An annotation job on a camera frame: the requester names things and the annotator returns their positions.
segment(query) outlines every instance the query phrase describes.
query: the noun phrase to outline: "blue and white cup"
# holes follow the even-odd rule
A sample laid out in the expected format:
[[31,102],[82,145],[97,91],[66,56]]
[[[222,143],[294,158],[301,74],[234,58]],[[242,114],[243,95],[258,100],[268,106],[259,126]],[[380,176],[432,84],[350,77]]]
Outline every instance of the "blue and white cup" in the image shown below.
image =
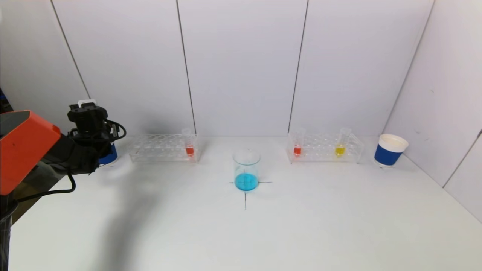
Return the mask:
[[393,166],[407,147],[407,140],[397,135],[383,134],[378,140],[375,161],[380,166]]

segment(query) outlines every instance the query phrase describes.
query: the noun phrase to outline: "glass beaker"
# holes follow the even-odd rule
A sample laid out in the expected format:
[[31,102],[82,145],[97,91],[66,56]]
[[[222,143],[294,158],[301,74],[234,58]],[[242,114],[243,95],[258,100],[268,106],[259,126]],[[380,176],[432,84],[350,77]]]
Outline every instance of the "glass beaker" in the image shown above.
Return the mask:
[[242,191],[251,191],[258,186],[258,164],[261,155],[252,149],[241,149],[233,154],[234,184]]
[[335,155],[340,158],[345,154],[347,148],[348,140],[350,139],[351,129],[341,128],[340,135],[338,136],[338,141],[335,147]]

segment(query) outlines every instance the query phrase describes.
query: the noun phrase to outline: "black cross mark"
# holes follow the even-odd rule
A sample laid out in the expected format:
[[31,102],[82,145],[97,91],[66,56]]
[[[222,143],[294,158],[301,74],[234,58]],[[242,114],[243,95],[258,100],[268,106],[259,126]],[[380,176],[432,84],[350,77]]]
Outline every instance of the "black cross mark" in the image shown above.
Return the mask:
[[[258,182],[260,184],[271,184],[273,182]],[[244,210],[246,210],[246,192],[244,193]]]

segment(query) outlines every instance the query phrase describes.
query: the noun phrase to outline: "white wall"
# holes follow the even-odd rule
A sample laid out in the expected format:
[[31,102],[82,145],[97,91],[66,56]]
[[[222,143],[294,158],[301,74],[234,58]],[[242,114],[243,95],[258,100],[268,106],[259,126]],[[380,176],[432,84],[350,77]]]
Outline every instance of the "white wall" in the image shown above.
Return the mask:
[[200,134],[286,135],[306,4],[179,0]]
[[290,127],[379,135],[433,0],[311,0]]
[[445,190],[482,222],[482,136],[450,178]]
[[91,98],[128,134],[194,131],[175,0],[54,0]]
[[87,93],[49,0],[0,1],[0,87],[15,110],[32,110],[62,132],[69,105]]
[[443,186],[482,129],[482,1],[438,0],[385,133]]

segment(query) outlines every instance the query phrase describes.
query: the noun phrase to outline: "yellow liquid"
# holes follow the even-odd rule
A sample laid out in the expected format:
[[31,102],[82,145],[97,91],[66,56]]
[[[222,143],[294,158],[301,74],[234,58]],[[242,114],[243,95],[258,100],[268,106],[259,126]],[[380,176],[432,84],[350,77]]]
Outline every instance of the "yellow liquid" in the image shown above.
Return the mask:
[[338,144],[335,148],[335,154],[337,157],[342,157],[343,154],[345,153],[345,146]]

